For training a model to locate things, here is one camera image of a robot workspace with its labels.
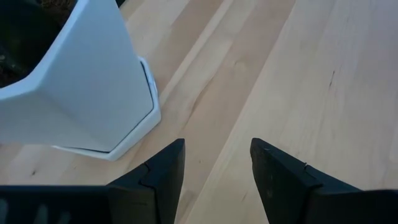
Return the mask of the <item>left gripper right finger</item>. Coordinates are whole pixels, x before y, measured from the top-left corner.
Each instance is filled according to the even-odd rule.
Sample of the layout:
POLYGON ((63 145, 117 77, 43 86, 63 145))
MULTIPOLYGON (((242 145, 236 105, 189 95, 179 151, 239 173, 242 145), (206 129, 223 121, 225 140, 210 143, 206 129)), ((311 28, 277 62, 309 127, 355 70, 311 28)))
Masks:
POLYGON ((254 138, 252 173, 269 223, 397 223, 397 190, 361 190, 254 138))

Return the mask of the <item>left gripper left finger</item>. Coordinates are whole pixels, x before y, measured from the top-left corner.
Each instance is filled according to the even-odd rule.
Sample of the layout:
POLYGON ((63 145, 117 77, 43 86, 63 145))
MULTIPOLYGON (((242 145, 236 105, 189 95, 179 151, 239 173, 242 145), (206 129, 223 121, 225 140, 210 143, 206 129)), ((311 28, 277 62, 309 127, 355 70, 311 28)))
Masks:
POLYGON ((106 185, 3 185, 1 223, 173 223, 185 141, 106 185))

